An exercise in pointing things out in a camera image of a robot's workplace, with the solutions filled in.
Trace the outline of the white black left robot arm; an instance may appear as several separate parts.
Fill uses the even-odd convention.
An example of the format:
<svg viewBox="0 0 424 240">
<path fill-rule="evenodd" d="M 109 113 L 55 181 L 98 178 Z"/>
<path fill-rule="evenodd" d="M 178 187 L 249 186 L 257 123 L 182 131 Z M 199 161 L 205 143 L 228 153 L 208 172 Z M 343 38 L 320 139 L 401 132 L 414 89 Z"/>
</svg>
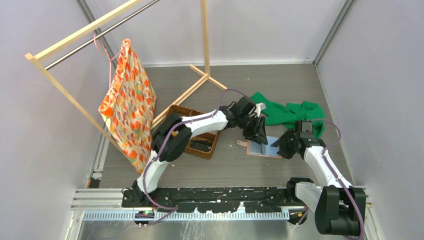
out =
<svg viewBox="0 0 424 240">
<path fill-rule="evenodd" d="M 193 137 L 201 134 L 238 127 L 245 139 L 268 144 L 265 116 L 261 107 L 250 97 L 219 106 L 217 109 L 195 116 L 172 113 L 153 133 L 150 157 L 140 177 L 132 185 L 133 197 L 141 207 L 153 202 L 153 191 L 169 163 L 179 158 Z"/>
</svg>

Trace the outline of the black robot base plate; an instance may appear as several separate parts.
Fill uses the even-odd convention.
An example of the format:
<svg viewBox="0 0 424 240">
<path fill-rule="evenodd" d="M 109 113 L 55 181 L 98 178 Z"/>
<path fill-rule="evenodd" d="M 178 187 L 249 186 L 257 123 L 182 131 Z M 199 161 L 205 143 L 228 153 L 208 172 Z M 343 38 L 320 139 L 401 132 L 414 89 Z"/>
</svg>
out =
<svg viewBox="0 0 424 240">
<path fill-rule="evenodd" d="M 265 187 L 159 187 L 145 194 L 138 188 L 123 188 L 122 207 L 148 208 L 159 213 L 277 213 L 284 207 L 309 207 L 316 199 L 300 200 L 285 186 Z"/>
</svg>

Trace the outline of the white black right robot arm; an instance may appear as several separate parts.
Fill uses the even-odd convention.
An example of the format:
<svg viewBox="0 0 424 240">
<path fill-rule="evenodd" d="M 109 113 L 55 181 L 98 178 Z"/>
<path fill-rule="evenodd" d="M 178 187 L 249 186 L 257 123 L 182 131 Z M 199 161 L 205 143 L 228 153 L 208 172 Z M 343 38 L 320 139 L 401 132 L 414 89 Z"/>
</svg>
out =
<svg viewBox="0 0 424 240">
<path fill-rule="evenodd" d="M 311 167 L 320 189 L 309 178 L 292 177 L 285 198 L 291 205 L 303 202 L 313 212 L 317 231 L 322 235 L 362 240 L 365 236 L 367 195 L 351 184 L 338 170 L 328 152 L 329 146 L 316 138 L 311 120 L 297 120 L 272 147 L 278 155 L 291 159 L 295 154 Z"/>
</svg>

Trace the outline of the tan leather card holder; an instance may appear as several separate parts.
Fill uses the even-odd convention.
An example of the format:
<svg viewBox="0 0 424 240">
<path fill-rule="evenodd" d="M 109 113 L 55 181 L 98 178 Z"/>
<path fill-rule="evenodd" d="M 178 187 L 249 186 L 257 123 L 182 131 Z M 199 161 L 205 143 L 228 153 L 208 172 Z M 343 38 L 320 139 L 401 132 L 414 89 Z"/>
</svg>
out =
<svg viewBox="0 0 424 240">
<path fill-rule="evenodd" d="M 282 157 L 278 155 L 279 148 L 271 146 L 277 139 L 277 137 L 267 136 L 268 145 L 240 139 L 238 139 L 236 143 L 241 147 L 245 147 L 246 154 L 249 156 L 282 159 Z"/>
</svg>

